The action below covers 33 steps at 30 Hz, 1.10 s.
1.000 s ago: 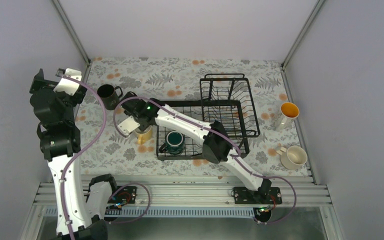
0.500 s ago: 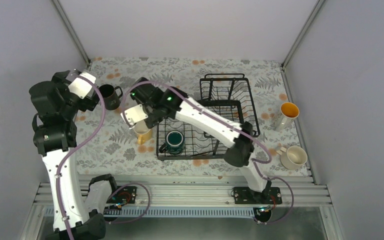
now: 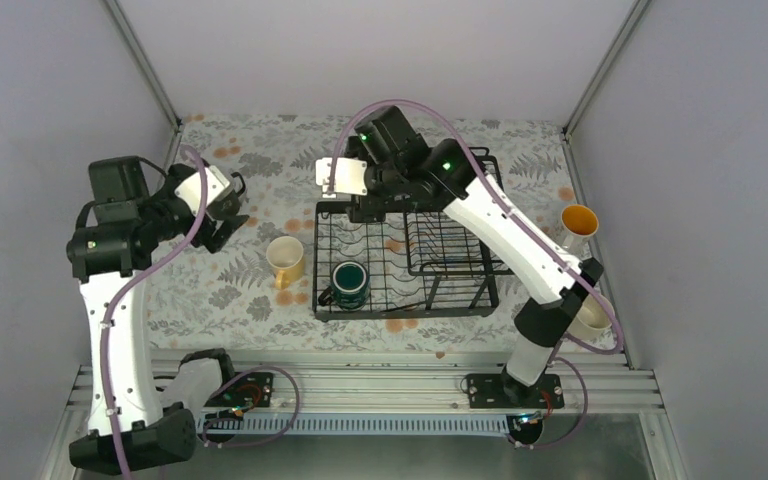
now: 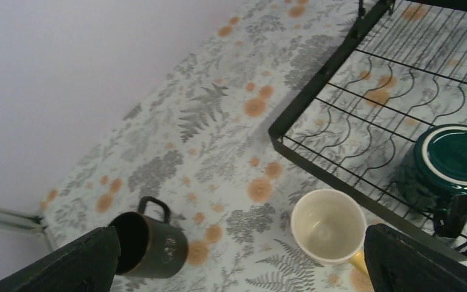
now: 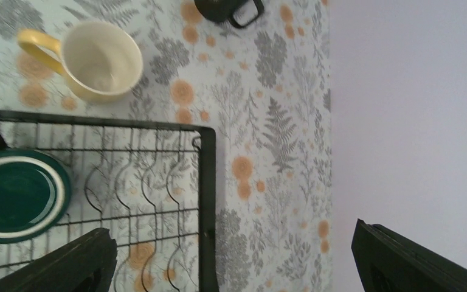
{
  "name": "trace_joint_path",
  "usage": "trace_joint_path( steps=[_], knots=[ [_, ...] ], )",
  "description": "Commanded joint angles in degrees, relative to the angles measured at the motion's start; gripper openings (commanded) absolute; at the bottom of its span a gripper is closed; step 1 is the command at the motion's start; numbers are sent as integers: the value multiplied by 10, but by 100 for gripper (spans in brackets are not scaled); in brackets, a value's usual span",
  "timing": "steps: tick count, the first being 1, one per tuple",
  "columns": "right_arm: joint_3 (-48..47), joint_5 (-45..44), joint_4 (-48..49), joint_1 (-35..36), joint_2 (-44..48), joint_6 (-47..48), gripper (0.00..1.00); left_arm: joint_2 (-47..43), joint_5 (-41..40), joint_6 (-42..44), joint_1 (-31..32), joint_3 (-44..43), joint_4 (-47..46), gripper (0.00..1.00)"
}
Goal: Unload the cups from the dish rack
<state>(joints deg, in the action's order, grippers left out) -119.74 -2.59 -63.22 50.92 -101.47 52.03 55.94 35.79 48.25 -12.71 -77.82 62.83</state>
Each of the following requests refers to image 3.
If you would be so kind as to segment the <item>black wire dish rack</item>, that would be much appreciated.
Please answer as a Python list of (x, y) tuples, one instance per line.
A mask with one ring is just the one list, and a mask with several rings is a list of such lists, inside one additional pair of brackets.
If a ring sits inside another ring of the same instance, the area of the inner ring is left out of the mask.
[[(352, 223), (346, 200), (316, 205), (312, 310), (316, 319), (384, 320), (488, 316), (499, 306), (497, 279), (510, 269), (470, 230), (444, 214), (455, 191), (447, 186), (452, 162), (431, 174), (415, 177), (409, 187), (398, 180), (410, 202), (383, 222)], [(363, 307), (346, 311), (319, 306), (330, 272), (343, 261), (357, 261), (370, 274)]]

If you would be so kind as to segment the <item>yellow mug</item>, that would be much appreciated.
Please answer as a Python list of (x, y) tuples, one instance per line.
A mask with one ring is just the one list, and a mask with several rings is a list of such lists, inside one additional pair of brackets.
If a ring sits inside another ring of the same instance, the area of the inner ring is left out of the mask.
[(266, 259), (274, 274), (276, 289), (284, 290), (304, 276), (304, 245), (295, 237), (272, 240), (266, 249)]

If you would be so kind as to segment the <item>white mug orange interior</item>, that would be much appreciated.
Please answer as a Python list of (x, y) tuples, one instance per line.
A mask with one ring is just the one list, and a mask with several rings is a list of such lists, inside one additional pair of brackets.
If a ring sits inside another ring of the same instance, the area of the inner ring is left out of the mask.
[(581, 204), (566, 206), (560, 216), (559, 245), (571, 254), (581, 254), (588, 241), (598, 232), (600, 220), (589, 207)]

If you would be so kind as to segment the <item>beige cream mug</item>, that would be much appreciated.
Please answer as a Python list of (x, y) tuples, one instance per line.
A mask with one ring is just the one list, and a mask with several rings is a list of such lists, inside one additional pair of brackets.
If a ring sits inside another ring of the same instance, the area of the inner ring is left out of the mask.
[(609, 315), (602, 308), (600, 300), (606, 301), (608, 310), (611, 313), (614, 312), (613, 306), (603, 295), (588, 296), (569, 325), (567, 334), (576, 339), (591, 342), (611, 330)]

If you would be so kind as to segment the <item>black mug white rim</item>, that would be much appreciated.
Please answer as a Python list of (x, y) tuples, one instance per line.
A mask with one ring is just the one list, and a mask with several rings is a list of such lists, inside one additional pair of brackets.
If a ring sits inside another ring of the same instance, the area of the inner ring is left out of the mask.
[(242, 174), (238, 171), (232, 171), (229, 186), (211, 204), (212, 218), (217, 221), (225, 221), (237, 216), (245, 192), (246, 184)]

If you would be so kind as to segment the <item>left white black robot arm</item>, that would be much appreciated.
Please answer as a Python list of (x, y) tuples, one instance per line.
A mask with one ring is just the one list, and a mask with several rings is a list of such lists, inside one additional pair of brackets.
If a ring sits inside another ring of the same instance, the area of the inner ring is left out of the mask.
[(186, 355), (170, 384), (155, 382), (145, 321), (145, 287), (160, 264), (154, 251), (180, 246), (222, 249), (246, 221), (242, 175), (193, 156), (148, 188), (138, 156), (93, 162), (92, 199), (67, 245), (72, 274), (87, 311), (92, 347), (92, 399), (86, 434), (69, 447), (71, 464), (104, 475), (128, 475), (190, 459), (196, 418), (223, 405), (238, 377), (222, 348)]

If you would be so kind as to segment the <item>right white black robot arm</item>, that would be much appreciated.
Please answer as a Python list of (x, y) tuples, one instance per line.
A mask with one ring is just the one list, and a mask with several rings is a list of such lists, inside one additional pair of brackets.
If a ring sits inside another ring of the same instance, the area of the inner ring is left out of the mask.
[[(418, 109), (449, 137), (429, 147), (402, 113)], [(514, 317), (518, 332), (504, 364), (501, 391), (515, 407), (540, 395), (540, 381), (604, 274), (594, 258), (581, 259), (542, 232), (481, 167), (472, 149), (439, 113), (415, 102), (379, 101), (350, 118), (335, 143), (325, 194), (347, 193), (434, 204), (469, 230), (515, 274), (529, 295)]]

